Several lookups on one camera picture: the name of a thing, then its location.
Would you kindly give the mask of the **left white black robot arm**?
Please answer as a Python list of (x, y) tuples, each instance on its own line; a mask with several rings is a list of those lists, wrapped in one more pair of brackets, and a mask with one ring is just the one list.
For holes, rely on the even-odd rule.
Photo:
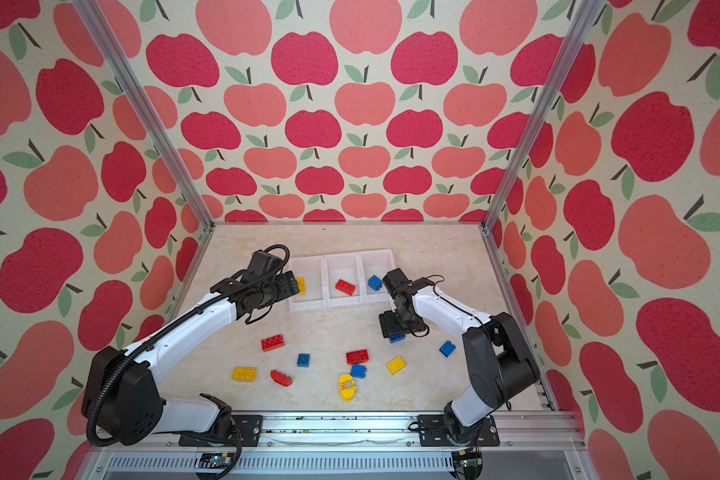
[(295, 296), (299, 286), (286, 265), (287, 246), (252, 253), (247, 267), (214, 284), (186, 313), (156, 332), (117, 350), (106, 347), (91, 362), (81, 413), (94, 447), (134, 445), (151, 434), (178, 434), (211, 445), (231, 446), (240, 435), (225, 402), (209, 394), (183, 398), (163, 394), (167, 374), (218, 331), (238, 320), (257, 321)]

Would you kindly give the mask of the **white three-compartment plastic bin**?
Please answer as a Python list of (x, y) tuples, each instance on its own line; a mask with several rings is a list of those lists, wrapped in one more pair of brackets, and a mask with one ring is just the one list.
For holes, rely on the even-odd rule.
[(295, 257), (290, 270), (300, 293), (288, 300), (292, 312), (392, 305), (382, 278), (396, 268), (391, 249)]

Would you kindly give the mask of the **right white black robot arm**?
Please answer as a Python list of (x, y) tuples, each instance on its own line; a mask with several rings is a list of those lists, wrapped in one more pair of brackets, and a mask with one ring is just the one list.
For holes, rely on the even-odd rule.
[(470, 445), (484, 428), (482, 422), (540, 379), (518, 322), (508, 313), (490, 315), (459, 302), (428, 277), (409, 279), (401, 269), (382, 279), (394, 304), (379, 315), (382, 335), (420, 336), (434, 322), (463, 345), (470, 386), (444, 407), (446, 438)]

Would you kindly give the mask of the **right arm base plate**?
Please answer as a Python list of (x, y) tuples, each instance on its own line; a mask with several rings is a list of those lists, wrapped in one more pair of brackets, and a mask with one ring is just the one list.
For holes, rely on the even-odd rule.
[(487, 416), (471, 426), (463, 426), (448, 415), (420, 415), (410, 425), (423, 447), (474, 448), (501, 444), (494, 418)]

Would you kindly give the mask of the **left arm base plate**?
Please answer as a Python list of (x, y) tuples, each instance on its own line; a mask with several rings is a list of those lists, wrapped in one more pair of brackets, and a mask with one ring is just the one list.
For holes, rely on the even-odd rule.
[(179, 445), (182, 447), (257, 447), (262, 432), (262, 415), (237, 415), (216, 422), (205, 433), (182, 433)]

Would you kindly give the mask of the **small yellow lego brick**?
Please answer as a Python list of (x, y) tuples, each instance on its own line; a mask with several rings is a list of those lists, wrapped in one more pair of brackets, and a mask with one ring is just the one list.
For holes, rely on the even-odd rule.
[(306, 286), (305, 286), (305, 280), (303, 277), (297, 277), (296, 278), (297, 285), (299, 288), (299, 295), (306, 293)]

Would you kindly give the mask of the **blue sloped lego brick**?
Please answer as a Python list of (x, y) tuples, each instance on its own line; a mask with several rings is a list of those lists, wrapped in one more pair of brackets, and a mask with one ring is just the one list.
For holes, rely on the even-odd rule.
[(451, 341), (444, 342), (439, 348), (439, 352), (445, 358), (449, 358), (454, 353), (455, 350), (456, 350), (456, 345), (454, 343), (452, 343)]

